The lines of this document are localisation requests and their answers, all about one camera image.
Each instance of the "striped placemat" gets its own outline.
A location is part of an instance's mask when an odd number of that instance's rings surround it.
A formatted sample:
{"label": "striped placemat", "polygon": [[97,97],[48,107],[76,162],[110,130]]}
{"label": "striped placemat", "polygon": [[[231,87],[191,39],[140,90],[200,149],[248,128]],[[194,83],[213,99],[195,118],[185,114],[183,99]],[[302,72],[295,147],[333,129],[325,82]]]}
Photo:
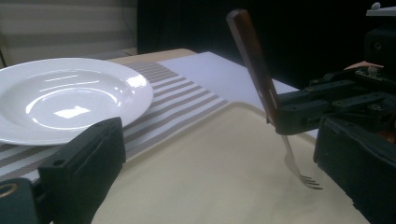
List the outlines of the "striped placemat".
{"label": "striped placemat", "polygon": [[[157,63],[130,63],[154,91],[148,111],[124,128],[127,158],[149,148],[228,102]],[[0,181],[25,177],[38,179],[36,168],[62,146],[28,147],[0,145]]]}

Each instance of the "white wall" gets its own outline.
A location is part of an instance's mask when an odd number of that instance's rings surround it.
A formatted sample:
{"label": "white wall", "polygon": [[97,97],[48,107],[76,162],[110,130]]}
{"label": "white wall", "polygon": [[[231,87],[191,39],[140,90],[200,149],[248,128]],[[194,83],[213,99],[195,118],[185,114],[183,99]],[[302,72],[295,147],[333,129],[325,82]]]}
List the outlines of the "white wall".
{"label": "white wall", "polygon": [[135,48],[137,0],[0,0],[13,64]]}

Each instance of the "gray and white striped cloth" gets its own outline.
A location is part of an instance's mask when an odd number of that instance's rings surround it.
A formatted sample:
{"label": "gray and white striped cloth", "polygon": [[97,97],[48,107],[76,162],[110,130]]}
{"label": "gray and white striped cloth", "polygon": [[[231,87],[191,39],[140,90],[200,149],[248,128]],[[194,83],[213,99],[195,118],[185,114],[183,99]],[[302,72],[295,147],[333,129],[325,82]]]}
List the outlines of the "gray and white striped cloth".
{"label": "gray and white striped cloth", "polygon": [[[124,128],[127,158],[177,133],[228,102],[157,63],[130,63],[154,91],[148,111]],[[38,179],[36,168],[62,146],[29,147],[0,145],[0,181],[25,177]]]}

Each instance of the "white plate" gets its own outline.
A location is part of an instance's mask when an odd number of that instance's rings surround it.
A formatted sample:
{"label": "white plate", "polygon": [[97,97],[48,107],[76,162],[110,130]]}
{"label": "white plate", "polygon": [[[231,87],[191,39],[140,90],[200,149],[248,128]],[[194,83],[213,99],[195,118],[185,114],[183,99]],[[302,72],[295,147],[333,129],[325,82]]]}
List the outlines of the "white plate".
{"label": "white plate", "polygon": [[57,145],[103,119],[123,126],[150,106],[149,82],[128,67],[93,59],[49,59],[0,70],[0,141]]}

